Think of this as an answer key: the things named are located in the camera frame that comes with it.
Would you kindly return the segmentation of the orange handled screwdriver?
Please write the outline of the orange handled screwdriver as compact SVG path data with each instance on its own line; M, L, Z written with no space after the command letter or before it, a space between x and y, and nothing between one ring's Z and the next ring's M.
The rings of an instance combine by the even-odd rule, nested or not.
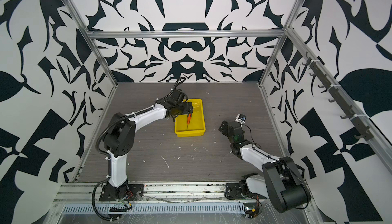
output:
M188 116L187 116L187 125L190 124L191 119L192 119L192 114L188 114Z

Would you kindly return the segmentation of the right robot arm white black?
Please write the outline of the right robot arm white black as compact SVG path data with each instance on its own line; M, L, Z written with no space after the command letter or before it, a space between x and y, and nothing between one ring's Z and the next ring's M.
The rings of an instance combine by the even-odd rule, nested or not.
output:
M279 158L264 152L245 138L243 124L223 121L218 129L230 142L233 155L261 171L245 177L246 192L268 198L279 213L307 208L311 195L297 165L290 157Z

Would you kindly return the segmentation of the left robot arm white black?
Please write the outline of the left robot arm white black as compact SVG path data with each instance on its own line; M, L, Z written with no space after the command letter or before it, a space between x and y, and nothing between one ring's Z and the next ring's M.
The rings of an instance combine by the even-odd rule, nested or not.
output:
M107 128L98 137L95 148L109 161L106 182L115 190L125 188L127 156L134 144L135 134L143 127L165 118L175 120L180 115L193 113L192 102L180 89L174 89L153 105L129 114L116 113Z

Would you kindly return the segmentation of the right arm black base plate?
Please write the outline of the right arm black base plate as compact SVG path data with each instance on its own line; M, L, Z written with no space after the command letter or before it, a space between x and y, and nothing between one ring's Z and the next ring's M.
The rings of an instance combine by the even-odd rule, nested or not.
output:
M250 192L244 180L241 180L238 183L227 183L225 187L224 196L226 199L267 199L267 197L263 195Z

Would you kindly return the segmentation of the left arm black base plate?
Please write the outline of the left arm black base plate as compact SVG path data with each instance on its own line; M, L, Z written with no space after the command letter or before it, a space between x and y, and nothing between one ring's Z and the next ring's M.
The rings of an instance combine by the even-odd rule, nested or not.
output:
M110 183L106 183L101 191L99 201L110 202L122 199L131 202L143 196L144 187L144 184L123 184L115 188Z

